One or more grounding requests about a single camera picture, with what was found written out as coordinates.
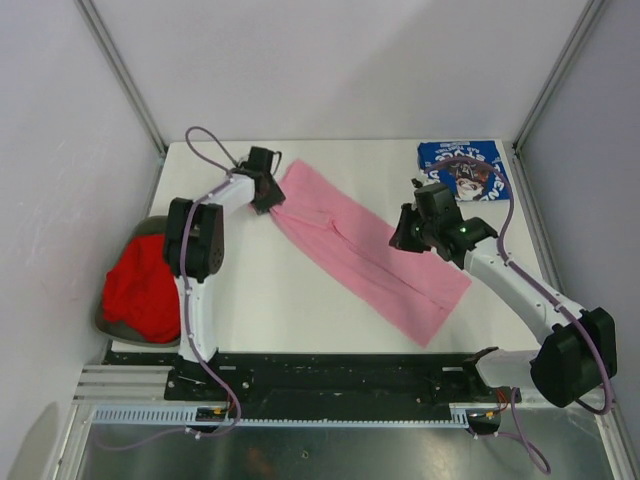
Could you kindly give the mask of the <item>blue printed t shirt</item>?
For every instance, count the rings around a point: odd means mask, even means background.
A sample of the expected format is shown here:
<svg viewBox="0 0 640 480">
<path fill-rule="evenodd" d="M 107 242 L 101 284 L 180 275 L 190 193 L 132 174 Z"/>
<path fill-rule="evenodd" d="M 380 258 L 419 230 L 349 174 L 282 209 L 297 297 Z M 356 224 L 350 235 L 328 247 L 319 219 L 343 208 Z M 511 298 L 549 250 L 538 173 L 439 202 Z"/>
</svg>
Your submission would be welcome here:
<svg viewBox="0 0 640 480">
<path fill-rule="evenodd" d="M 426 183 L 443 183 L 457 201 L 509 199 L 503 157 L 494 140 L 422 142 L 417 165 Z"/>
</svg>

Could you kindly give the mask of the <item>pink t shirt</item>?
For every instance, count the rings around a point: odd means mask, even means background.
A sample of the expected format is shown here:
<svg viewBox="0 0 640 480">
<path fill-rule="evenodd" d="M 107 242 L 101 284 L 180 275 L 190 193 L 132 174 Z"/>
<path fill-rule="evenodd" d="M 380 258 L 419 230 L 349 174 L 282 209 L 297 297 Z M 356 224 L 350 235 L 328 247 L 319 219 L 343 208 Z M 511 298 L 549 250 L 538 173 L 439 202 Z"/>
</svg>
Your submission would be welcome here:
<svg viewBox="0 0 640 480">
<path fill-rule="evenodd" d="M 302 160 L 279 182 L 285 200 L 271 210 L 293 245 L 421 347 L 436 336 L 471 285 L 432 253 L 389 245 L 394 228 Z"/>
</svg>

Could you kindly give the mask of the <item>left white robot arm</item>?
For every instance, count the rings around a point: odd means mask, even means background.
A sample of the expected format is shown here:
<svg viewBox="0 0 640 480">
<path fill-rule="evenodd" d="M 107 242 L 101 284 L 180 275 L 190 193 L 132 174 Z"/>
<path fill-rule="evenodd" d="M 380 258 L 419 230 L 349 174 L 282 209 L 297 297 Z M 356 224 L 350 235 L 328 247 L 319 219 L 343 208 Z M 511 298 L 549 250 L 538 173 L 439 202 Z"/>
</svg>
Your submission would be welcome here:
<svg viewBox="0 0 640 480">
<path fill-rule="evenodd" d="M 254 146 L 221 184 L 197 199 L 170 203 L 163 259 L 178 292 L 179 356 L 186 362 L 207 363 L 218 350 L 213 293 L 225 254 L 224 220 L 245 206 L 262 215 L 285 201 L 274 178 L 281 158 L 279 151 Z"/>
</svg>

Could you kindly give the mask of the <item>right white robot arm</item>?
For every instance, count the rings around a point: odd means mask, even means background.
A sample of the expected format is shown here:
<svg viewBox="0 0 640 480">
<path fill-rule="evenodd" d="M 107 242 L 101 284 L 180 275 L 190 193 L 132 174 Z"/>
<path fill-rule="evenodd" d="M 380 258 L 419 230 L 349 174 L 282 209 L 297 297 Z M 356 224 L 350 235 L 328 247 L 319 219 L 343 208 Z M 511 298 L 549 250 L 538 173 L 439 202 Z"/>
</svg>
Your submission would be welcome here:
<svg viewBox="0 0 640 480">
<path fill-rule="evenodd" d="M 615 323 L 602 308 L 587 310 L 520 266 L 504 244 L 505 232 L 484 220 L 463 217 L 451 190 L 440 183 L 413 183 L 414 200 L 401 207 L 391 247 L 433 252 L 487 286 L 524 322 L 539 344 L 536 351 L 487 348 L 472 357 L 461 376 L 463 393 L 484 401 L 497 387 L 536 389 L 560 408 L 583 405 L 601 388 L 603 405 L 614 403 L 617 373 Z"/>
</svg>

